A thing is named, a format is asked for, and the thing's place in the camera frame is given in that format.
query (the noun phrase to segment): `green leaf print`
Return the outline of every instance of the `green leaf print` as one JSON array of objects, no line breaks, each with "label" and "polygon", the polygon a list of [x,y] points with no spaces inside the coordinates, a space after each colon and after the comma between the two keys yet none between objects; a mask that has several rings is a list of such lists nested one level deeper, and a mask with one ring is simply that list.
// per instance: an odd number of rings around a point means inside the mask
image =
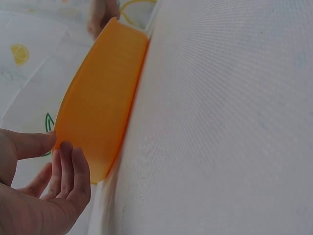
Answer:
[{"label": "green leaf print", "polygon": [[[54,121],[49,113],[46,114],[45,116],[45,131],[48,133],[53,130],[54,127]],[[44,156],[50,155],[51,151],[47,152]]]}]

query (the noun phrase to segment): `human hand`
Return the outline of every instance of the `human hand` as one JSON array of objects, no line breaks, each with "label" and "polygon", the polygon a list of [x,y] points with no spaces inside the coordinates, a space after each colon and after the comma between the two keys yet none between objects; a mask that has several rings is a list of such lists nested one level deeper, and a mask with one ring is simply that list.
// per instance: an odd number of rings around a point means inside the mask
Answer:
[{"label": "human hand", "polygon": [[[42,156],[55,144],[51,134],[0,129],[0,234],[63,235],[90,201],[89,166],[80,148],[65,141],[25,188],[11,183],[17,161]],[[47,195],[40,196],[47,184]]]},{"label": "human hand", "polygon": [[104,26],[112,17],[120,17],[120,11],[116,0],[90,0],[88,33],[97,39]]}]

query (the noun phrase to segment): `yellow lemon slice print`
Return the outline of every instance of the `yellow lemon slice print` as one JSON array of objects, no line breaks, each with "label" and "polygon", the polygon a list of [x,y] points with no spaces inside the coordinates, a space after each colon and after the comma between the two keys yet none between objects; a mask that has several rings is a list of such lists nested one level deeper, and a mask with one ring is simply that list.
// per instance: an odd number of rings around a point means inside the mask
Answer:
[{"label": "yellow lemon slice print", "polygon": [[29,52],[22,44],[13,44],[11,46],[11,52],[13,54],[16,66],[22,66],[29,58]]}]

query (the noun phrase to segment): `white mesh fabric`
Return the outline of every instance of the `white mesh fabric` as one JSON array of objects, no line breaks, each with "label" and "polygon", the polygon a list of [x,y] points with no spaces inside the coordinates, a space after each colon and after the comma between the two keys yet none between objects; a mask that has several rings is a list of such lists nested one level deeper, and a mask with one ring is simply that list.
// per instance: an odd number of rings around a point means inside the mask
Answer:
[{"label": "white mesh fabric", "polygon": [[110,201],[117,235],[313,234],[313,2],[164,0]]}]

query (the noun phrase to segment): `orange plastic piece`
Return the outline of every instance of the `orange plastic piece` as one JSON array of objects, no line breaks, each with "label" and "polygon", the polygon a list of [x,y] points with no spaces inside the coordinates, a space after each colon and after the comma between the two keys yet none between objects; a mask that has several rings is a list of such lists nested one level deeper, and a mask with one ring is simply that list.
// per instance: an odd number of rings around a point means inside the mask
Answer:
[{"label": "orange plastic piece", "polygon": [[86,56],[61,104],[57,142],[81,147],[93,183],[103,180],[122,145],[147,36],[111,19]]}]

